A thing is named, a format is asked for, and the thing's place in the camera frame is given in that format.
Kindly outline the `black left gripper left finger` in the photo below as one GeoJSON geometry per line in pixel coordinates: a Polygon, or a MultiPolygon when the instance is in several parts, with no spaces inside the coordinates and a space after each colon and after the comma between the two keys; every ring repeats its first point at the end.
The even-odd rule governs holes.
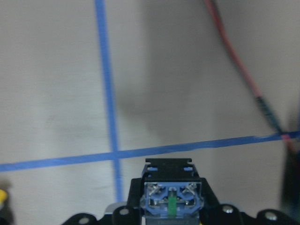
{"type": "Polygon", "coordinates": [[[126,203],[116,207],[114,204],[112,212],[106,212],[101,219],[96,219],[92,214],[78,213],[68,218],[64,225],[141,225],[142,208],[140,199],[143,195],[143,179],[131,180],[130,189],[126,203]]]}

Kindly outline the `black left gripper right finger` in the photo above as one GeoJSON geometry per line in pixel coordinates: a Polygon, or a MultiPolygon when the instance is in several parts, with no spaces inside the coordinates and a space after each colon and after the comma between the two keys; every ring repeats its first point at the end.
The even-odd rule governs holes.
{"type": "Polygon", "coordinates": [[[203,208],[200,210],[202,225],[298,225],[299,222],[285,213],[265,209],[255,217],[240,211],[232,204],[221,204],[205,178],[201,178],[203,208]]]}

